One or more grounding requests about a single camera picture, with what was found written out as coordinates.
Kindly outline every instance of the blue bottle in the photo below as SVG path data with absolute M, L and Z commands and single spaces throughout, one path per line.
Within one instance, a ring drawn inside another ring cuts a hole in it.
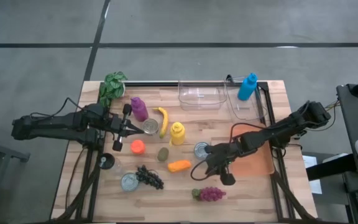
M 238 94 L 238 98 L 239 100 L 248 100 L 249 97 L 252 95 L 252 93 L 254 92 L 254 90 L 256 89 L 256 81 L 258 80 L 258 77 L 254 74 L 251 73 L 249 74 L 249 76 L 247 78 L 244 79 L 244 81 L 242 81 L 240 90 L 239 90 L 239 94 Z

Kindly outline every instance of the banana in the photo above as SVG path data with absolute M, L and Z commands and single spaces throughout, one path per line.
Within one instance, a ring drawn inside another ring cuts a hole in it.
M 153 110 L 159 111 L 163 115 L 162 127 L 161 127 L 161 130 L 160 130 L 160 138 L 164 138 L 164 135 L 167 132 L 167 128 L 168 128 L 168 113 L 162 107 L 153 108 Z

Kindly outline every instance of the metal can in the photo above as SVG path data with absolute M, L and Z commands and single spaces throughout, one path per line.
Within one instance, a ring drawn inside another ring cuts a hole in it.
M 194 155 L 197 157 L 197 159 L 199 160 L 206 159 L 208 153 L 205 152 L 205 146 L 207 145 L 208 143 L 206 142 L 199 142 L 196 144 L 196 146 L 194 147 Z
M 134 191 L 138 185 L 139 181 L 134 173 L 127 173 L 121 178 L 121 188 L 125 192 Z
M 158 122 L 154 119 L 147 119 L 143 122 L 143 131 L 147 135 L 153 135 L 158 132 Z

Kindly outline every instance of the orange mat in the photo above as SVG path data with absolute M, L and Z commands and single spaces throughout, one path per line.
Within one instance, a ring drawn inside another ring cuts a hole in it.
M 233 136 L 249 131 L 260 131 L 259 128 L 239 124 L 233 129 Z M 270 153 L 269 142 L 258 148 L 258 151 L 243 158 L 237 158 L 230 166 L 230 172 L 234 176 L 247 177 L 257 175 L 269 175 L 274 172 L 272 154 Z

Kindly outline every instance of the wooden table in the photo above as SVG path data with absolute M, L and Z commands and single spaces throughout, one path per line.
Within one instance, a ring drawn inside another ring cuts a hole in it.
M 291 113 L 285 85 L 282 80 L 267 81 L 273 111 L 276 120 L 283 119 Z M 80 96 L 80 106 L 95 103 L 98 97 L 100 82 L 84 82 Z M 231 108 L 225 103 L 217 111 L 184 111 L 178 101 L 177 87 L 127 87 L 123 99 L 115 100 L 111 111 L 122 115 L 122 106 L 130 101 L 130 97 L 141 97 L 149 111 L 149 117 L 160 124 L 162 116 L 153 112 L 154 107 L 164 107 L 169 114 L 170 127 L 173 122 L 182 122 L 186 128 L 186 141 L 181 146 L 169 147 L 169 134 L 163 139 L 158 135 L 129 136 L 123 140 L 121 152 L 112 151 L 112 134 L 107 134 L 105 152 L 117 157 L 128 172 L 134 172 L 136 166 L 145 164 L 148 169 L 154 169 L 165 182 L 164 190 L 140 184 L 134 192 L 123 192 L 120 187 L 120 177 L 109 171 L 102 170 L 94 210 L 94 222 L 274 222 L 277 221 L 273 194 L 268 175 L 259 177 L 236 177 L 236 184 L 223 186 L 219 177 L 210 177 L 198 182 L 190 179 L 190 170 L 171 174 L 165 163 L 157 162 L 156 154 L 161 147 L 170 150 L 170 161 L 189 159 L 197 163 L 193 154 L 194 144 L 200 141 L 217 144 L 227 142 L 229 128 L 233 121 L 228 113 Z M 131 121 L 141 127 L 133 115 Z M 130 151 L 130 142 L 141 139 L 146 143 L 146 153 L 134 156 Z M 64 211 L 65 196 L 68 181 L 71 177 L 74 163 L 81 151 L 81 145 L 70 142 L 65 163 L 57 190 L 52 218 Z M 316 217 L 313 197 L 310 191 L 305 165 L 298 146 L 287 147 L 284 158 L 288 181 L 292 192 L 307 211 Z M 75 172 L 70 192 L 73 200 L 80 188 L 85 155 L 81 158 Z M 198 177 L 204 172 L 200 168 Z M 227 192 L 223 200 L 218 202 L 197 202 L 191 197 L 193 188 L 216 186 Z M 280 192 L 280 200 L 285 209 L 284 197 Z M 88 211 L 85 200 L 84 212 Z

